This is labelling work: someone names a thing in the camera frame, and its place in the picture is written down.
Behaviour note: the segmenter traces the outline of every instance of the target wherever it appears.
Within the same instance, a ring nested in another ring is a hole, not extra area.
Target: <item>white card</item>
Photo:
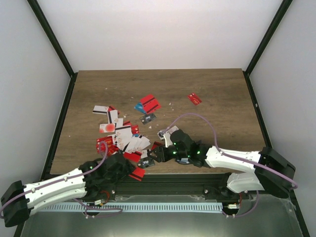
[[[94,106],[92,112],[94,114],[106,115],[108,113],[108,109],[109,109],[109,107],[107,107],[107,106],[96,105],[96,106]]]
[[[116,128],[123,127],[123,118],[118,118]]]
[[[172,145],[172,141],[170,140],[170,135],[174,132],[179,130],[177,126],[173,126],[172,128],[170,128],[168,131],[166,131],[166,133],[163,135],[164,137],[164,142],[165,142],[165,146],[171,146]]]
[[[118,111],[111,110],[107,113],[109,123],[116,123],[118,122]]]

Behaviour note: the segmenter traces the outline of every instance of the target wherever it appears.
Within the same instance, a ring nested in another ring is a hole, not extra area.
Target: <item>gray floor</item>
[[[238,219],[205,213],[123,213],[86,220],[82,213],[40,212],[26,222],[22,236],[300,237],[302,234],[288,200],[260,196],[256,210]]]

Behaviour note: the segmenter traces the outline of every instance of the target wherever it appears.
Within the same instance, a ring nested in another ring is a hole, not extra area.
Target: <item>card with black stripe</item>
[[[149,122],[153,121],[154,119],[156,119],[157,117],[154,114],[148,114],[148,115],[144,115],[140,118],[140,121],[143,124],[148,124]]]

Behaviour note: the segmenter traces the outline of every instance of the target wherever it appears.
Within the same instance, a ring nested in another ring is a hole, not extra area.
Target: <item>wood grain surface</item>
[[[192,92],[200,97],[201,104],[195,106],[187,98]],[[148,94],[153,94],[162,108],[154,112],[157,119],[143,125],[139,120],[143,114],[134,106]],[[125,115],[124,121],[138,124],[140,133],[151,143],[160,141],[159,130],[165,129],[179,115],[191,112],[205,116],[213,124],[221,148],[258,151],[264,147],[241,69],[80,71],[52,164],[52,174],[66,173],[85,161],[100,157],[95,148],[96,139],[109,134],[100,134],[99,124],[107,123],[108,119],[106,115],[92,113],[95,105],[114,106],[120,111],[119,118]],[[184,117],[176,125],[193,140],[214,144],[210,127],[200,118]],[[147,174],[227,171],[179,165],[172,160],[156,162],[146,169]]]

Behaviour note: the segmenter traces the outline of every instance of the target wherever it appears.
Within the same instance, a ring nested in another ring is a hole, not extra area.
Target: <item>cable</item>
[[[96,208],[96,206],[88,206],[88,205],[85,205],[84,203],[82,203],[82,201],[74,198],[74,201],[78,202],[80,205],[84,206],[85,207],[85,217],[88,219],[88,217],[92,217],[92,218],[104,218],[104,217],[111,217],[111,216],[116,216],[116,215],[119,215],[123,212],[123,209],[122,208],[107,208],[105,210],[102,210],[101,208]],[[88,215],[87,213],[87,210],[97,210],[97,211],[118,211],[118,212],[115,212],[115,213],[112,213],[112,214],[108,214],[108,215],[102,215],[102,216],[91,216],[91,215]]]
[[[243,162],[252,164],[252,165],[254,165],[254,166],[260,167],[260,168],[262,168],[262,169],[265,169],[265,170],[267,170],[267,171],[269,171],[269,172],[271,172],[271,173],[273,173],[273,174],[275,174],[275,175],[281,177],[282,179],[285,179],[286,181],[292,183],[292,184],[294,185],[294,186],[292,186],[292,189],[296,189],[296,188],[298,187],[297,183],[296,183],[293,179],[290,179],[289,177],[285,176],[284,174],[281,174],[281,173],[277,172],[277,171],[274,170],[274,169],[271,169],[271,168],[269,168],[269,167],[267,167],[267,166],[264,166],[264,165],[262,165],[262,164],[259,164],[259,163],[257,163],[257,162],[254,162],[254,161],[251,161],[251,160],[248,160],[248,159],[244,159],[244,158],[240,158],[240,157],[236,157],[236,156],[232,156],[232,155],[230,155],[230,154],[227,154],[227,153],[223,152],[223,151],[219,148],[219,146],[217,145],[217,135],[216,135],[216,132],[215,132],[215,128],[213,127],[213,125],[212,125],[206,118],[204,118],[203,116],[201,116],[201,115],[199,115],[199,114],[186,113],[186,114],[183,114],[183,115],[179,116],[179,117],[176,118],[176,120],[173,121],[173,122],[171,123],[171,125],[169,125],[169,126],[167,127],[167,129],[164,130],[162,133],[165,134],[166,131],[169,130],[169,129],[172,127],[172,125],[173,125],[176,121],[178,121],[180,118],[182,118],[182,117],[184,117],[184,116],[188,116],[188,115],[195,115],[195,116],[198,116],[198,117],[200,117],[201,119],[203,119],[205,122],[207,122],[207,124],[208,124],[208,125],[212,128],[212,130],[213,130],[215,147],[216,147],[216,149],[217,149],[221,154],[223,154],[223,155],[225,155],[225,156],[227,156],[227,157],[229,157],[229,158],[233,158],[233,159],[236,159],[236,160],[239,160],[239,161],[243,161]]]
[[[68,179],[74,179],[74,178],[77,178],[77,177],[80,177],[80,176],[84,176],[84,175],[86,175],[86,174],[89,174],[89,173],[95,171],[96,169],[98,169],[98,168],[103,164],[103,162],[104,162],[104,161],[106,160],[106,158],[107,158],[108,144],[107,144],[106,142],[104,142],[104,141],[100,142],[100,145],[101,145],[101,143],[104,143],[104,145],[105,145],[105,153],[104,153],[104,156],[103,156],[101,162],[100,162],[96,167],[94,167],[93,169],[91,169],[91,170],[89,170],[89,171],[87,171],[87,172],[85,172],[85,173],[76,174],[76,175],[67,177],[67,180],[68,180]],[[64,179],[64,178],[61,178],[61,179],[52,181],[52,182],[50,182],[50,183],[44,184],[44,185],[42,185],[42,186],[36,187],[36,188],[35,188],[35,191],[40,190],[40,189],[45,188],[45,187],[48,187],[48,186],[50,186],[50,185],[53,185],[53,184],[62,182],[62,181],[65,181],[65,179]],[[7,202],[0,208],[0,219],[4,219],[4,216],[2,216],[2,212],[3,212],[3,210],[4,210],[8,205],[10,205],[12,202],[14,202],[15,200],[19,199],[20,197],[22,197],[22,196],[24,196],[24,195],[26,195],[26,194],[29,194],[29,193],[31,193],[31,192],[32,192],[32,190],[28,190],[28,191],[26,191],[26,192],[23,192],[23,193],[21,193],[21,194],[15,196],[15,197],[13,197],[13,198],[10,199],[9,201],[7,201]]]
[[[258,191],[258,190],[257,190],[257,196],[256,196],[256,198],[257,198],[257,199],[256,199],[256,202],[255,202],[254,206],[253,206],[249,211],[247,211],[247,212],[244,213],[244,214],[238,215],[238,216],[233,215],[233,217],[234,217],[234,218],[243,217],[243,216],[248,215],[248,214],[250,214],[251,212],[253,212],[254,209],[256,209],[256,207],[257,207],[257,205],[258,205],[258,202],[259,202],[259,191]],[[226,214],[224,211],[222,211],[222,213],[223,213],[223,215],[225,215],[226,217],[229,217],[229,215]]]

